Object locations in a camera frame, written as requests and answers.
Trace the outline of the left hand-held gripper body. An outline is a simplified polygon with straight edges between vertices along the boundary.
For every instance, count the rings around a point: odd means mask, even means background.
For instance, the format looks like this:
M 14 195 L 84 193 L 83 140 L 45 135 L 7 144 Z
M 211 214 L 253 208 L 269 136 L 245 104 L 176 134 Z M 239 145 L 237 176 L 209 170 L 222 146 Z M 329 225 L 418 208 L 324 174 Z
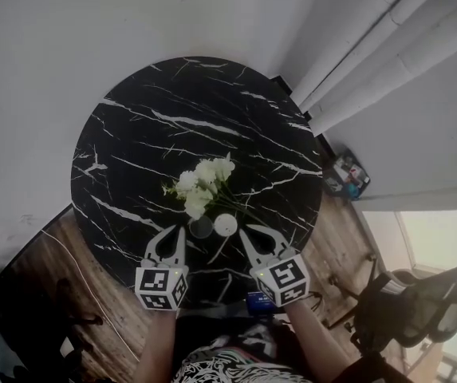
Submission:
M 177 311 L 188 289 L 185 258 L 144 258 L 136 268 L 134 292 L 146 310 Z

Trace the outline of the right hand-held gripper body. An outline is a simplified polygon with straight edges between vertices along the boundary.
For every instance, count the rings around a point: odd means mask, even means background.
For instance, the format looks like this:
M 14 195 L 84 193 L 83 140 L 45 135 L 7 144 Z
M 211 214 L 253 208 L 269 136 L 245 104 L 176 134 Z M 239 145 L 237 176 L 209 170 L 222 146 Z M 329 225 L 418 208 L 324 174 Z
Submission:
M 250 272 L 258 289 L 276 306 L 283 307 L 306 298 L 310 276 L 301 254 L 280 259 Z

